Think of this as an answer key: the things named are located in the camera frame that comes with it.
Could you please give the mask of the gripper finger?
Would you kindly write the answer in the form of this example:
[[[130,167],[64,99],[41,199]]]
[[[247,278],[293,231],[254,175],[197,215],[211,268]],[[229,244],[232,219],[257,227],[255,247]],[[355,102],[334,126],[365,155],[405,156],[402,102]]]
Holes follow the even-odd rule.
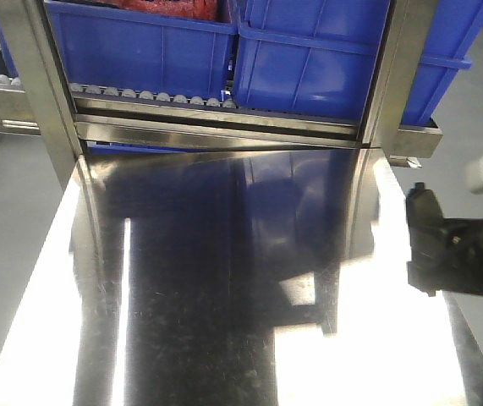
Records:
[[[437,257],[445,248],[444,216],[432,189],[417,182],[405,201],[411,259],[407,265],[408,282],[428,296],[435,296]]]

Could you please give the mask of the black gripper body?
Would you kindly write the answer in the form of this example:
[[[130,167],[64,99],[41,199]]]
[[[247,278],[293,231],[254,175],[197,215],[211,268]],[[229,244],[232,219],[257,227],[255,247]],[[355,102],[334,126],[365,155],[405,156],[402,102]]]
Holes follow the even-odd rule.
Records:
[[[442,289],[483,296],[483,218],[448,219]]]

